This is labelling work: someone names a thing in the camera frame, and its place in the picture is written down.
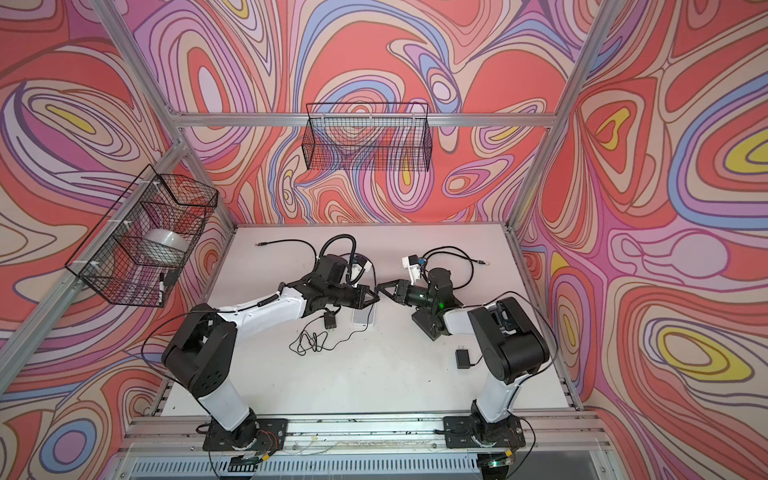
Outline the black power adapter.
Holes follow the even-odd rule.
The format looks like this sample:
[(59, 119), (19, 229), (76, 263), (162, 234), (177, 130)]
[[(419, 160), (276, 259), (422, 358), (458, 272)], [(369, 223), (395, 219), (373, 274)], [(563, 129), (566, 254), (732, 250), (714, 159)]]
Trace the black power adapter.
[(341, 309), (324, 309), (317, 317), (309, 320), (298, 332), (288, 349), (295, 355), (304, 357), (310, 353), (332, 352), (341, 344), (349, 342), (355, 334), (363, 333), (367, 327), (352, 329), (343, 338), (329, 343), (330, 334), (338, 329), (337, 315)]
[(480, 356), (477, 360), (473, 361), (468, 349), (456, 349), (455, 350), (455, 363), (459, 370), (468, 370), (482, 363), (484, 357)]

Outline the white small network switch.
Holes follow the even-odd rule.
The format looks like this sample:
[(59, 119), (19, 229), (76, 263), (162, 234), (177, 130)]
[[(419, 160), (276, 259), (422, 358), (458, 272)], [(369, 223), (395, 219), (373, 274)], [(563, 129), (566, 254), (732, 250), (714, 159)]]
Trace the white small network switch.
[(355, 326), (369, 328), (375, 323), (375, 313), (377, 305), (373, 304), (361, 310), (355, 310), (352, 316), (352, 323)]

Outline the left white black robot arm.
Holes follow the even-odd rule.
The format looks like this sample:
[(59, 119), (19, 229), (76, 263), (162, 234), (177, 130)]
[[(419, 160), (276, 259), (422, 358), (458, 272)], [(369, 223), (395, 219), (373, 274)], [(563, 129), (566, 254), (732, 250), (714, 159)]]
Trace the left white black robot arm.
[(283, 283), (267, 297), (214, 308), (200, 304), (186, 314), (162, 354), (162, 364), (210, 415), (211, 431), (224, 446), (247, 450), (263, 432), (229, 378), (240, 340), (328, 307), (364, 310), (379, 300), (375, 289), (353, 278), (354, 268), (338, 255), (319, 257), (300, 279)]

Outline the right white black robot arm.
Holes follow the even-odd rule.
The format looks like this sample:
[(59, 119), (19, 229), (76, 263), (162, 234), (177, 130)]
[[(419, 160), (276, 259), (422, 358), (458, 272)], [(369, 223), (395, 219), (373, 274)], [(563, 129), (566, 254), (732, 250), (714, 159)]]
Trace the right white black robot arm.
[(444, 419), (447, 439), (468, 437), (479, 444), (495, 444), (506, 434), (521, 432), (514, 404), (523, 384), (543, 371), (550, 350), (516, 298), (465, 305), (455, 296), (451, 272), (444, 268), (428, 273), (424, 286), (400, 279), (378, 284), (377, 291), (412, 307), (413, 322), (431, 340), (472, 334), (477, 341), (489, 376), (467, 416)]

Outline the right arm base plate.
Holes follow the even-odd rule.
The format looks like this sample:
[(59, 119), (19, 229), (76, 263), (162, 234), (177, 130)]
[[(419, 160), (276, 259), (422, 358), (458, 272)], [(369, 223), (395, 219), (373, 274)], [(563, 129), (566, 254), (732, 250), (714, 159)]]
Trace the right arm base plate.
[(514, 415), (496, 423), (481, 416), (446, 416), (443, 426), (435, 431), (445, 439), (449, 449), (504, 448), (516, 451), (526, 445), (519, 417)]

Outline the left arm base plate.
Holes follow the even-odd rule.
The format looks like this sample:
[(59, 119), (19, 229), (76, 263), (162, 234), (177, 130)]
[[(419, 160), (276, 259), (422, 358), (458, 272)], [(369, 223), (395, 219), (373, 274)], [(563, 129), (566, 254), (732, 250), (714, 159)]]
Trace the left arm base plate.
[(289, 421), (286, 418), (246, 420), (233, 431), (212, 420), (203, 442), (206, 452), (274, 453), (282, 450)]

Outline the aluminium frame rail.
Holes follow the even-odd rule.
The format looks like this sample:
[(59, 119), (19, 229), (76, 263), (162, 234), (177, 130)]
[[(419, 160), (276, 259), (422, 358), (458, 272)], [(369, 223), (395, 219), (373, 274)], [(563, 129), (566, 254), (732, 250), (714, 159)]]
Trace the aluminium frame rail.
[(171, 119), (179, 127), (248, 126), (248, 127), (296, 127), (304, 126), (310, 119), (353, 119), (364, 123), (394, 125), (401, 119), (425, 118), (435, 127), (476, 126), (530, 126), (552, 127), (556, 116), (550, 113), (175, 113)]

